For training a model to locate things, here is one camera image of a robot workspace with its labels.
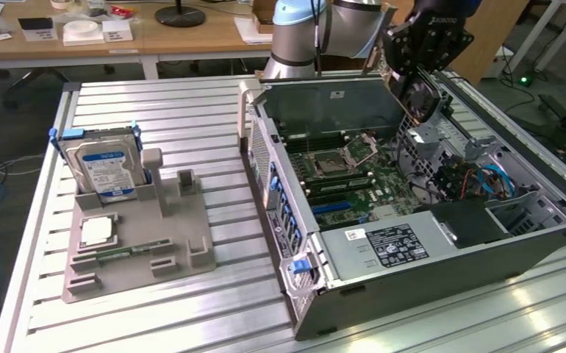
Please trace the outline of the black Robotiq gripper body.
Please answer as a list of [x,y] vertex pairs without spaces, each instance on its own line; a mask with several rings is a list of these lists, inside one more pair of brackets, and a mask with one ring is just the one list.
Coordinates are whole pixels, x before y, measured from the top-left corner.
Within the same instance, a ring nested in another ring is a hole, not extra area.
[[470,1],[414,1],[406,24],[412,61],[426,71],[442,70],[470,46],[470,17]]

